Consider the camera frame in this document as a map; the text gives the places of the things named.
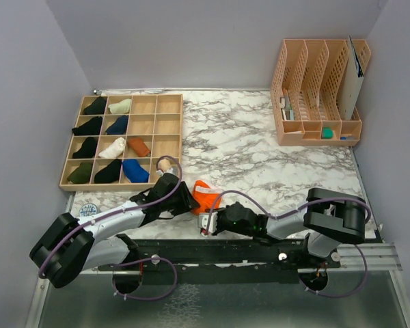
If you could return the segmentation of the bright orange underwear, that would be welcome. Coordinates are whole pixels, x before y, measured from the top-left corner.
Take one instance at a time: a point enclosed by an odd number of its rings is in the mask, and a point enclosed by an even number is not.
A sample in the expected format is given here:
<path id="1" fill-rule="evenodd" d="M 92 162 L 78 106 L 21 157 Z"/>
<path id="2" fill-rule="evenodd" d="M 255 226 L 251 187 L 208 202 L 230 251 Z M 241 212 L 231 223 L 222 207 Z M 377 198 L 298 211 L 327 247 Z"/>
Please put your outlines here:
<path id="1" fill-rule="evenodd" d="M 197 216 L 200 213 L 207 213 L 213 205 L 213 202 L 217 199 L 217 196 L 222 192 L 221 189 L 211 183 L 196 180 L 193 186 L 192 196 L 200 206 L 191 210 L 191 212 Z"/>

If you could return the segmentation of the rust brown underwear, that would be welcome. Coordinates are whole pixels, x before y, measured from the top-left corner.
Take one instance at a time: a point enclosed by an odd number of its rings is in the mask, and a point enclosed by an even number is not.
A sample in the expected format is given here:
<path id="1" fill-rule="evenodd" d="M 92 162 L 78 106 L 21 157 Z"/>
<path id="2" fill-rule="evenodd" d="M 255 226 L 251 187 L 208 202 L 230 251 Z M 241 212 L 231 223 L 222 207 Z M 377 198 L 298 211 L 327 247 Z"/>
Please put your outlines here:
<path id="1" fill-rule="evenodd" d="M 152 138 L 150 136 L 132 136 L 127 139 L 128 147 L 138 157 L 150 157 Z"/>

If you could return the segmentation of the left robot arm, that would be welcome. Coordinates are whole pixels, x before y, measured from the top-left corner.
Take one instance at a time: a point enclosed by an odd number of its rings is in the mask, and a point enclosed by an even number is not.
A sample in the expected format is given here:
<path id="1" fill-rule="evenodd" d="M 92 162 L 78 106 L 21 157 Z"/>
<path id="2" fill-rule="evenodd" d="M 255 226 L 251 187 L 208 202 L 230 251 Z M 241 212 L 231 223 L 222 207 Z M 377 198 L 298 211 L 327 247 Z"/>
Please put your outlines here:
<path id="1" fill-rule="evenodd" d="M 199 208 L 185 182 L 163 174 L 156 184 L 122 205 L 88 217 L 64 213 L 56 218 L 29 252 L 42 279 L 56 288 L 81 271 L 113 264 L 127 270 L 138 259 L 137 245 L 125 231 Z"/>

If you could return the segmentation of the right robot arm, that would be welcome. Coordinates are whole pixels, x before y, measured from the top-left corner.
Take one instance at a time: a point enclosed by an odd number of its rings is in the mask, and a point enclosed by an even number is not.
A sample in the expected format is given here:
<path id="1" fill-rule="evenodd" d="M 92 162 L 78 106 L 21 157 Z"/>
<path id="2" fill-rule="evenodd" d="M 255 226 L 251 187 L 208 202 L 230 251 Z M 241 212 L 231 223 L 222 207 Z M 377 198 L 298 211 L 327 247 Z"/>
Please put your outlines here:
<path id="1" fill-rule="evenodd" d="M 197 225 L 204 236 L 233 232 L 272 245 L 288 236 L 311 230 L 303 242 L 300 259 L 307 267 L 316 267 L 341 244 L 365 242 L 365 226 L 372 216 L 369 205 L 357 196 L 322 188 L 311 188 L 306 202 L 282 214 L 273 215 L 263 207 L 257 214 L 235 202 L 200 213 Z"/>

